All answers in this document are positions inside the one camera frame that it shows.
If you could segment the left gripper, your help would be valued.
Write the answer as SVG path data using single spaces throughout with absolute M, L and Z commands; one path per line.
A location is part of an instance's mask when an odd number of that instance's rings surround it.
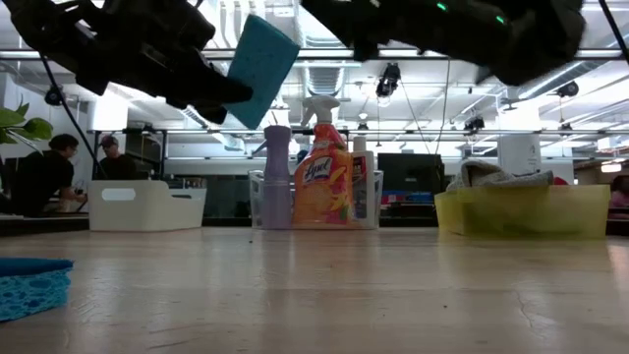
M 201 51 L 215 29 L 184 0 L 11 0 L 11 23 L 27 45 L 102 94 L 111 82 L 192 105 L 222 125 L 225 103 L 248 101 L 253 90 L 216 72 Z

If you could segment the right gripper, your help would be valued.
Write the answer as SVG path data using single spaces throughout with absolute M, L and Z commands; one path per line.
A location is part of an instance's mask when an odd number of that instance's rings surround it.
M 519 86 L 572 61 L 587 23 L 581 1 L 564 0 L 302 0 L 353 58 L 379 50 L 370 27 L 376 11 L 393 40 L 477 65 L 476 82 L 494 76 Z

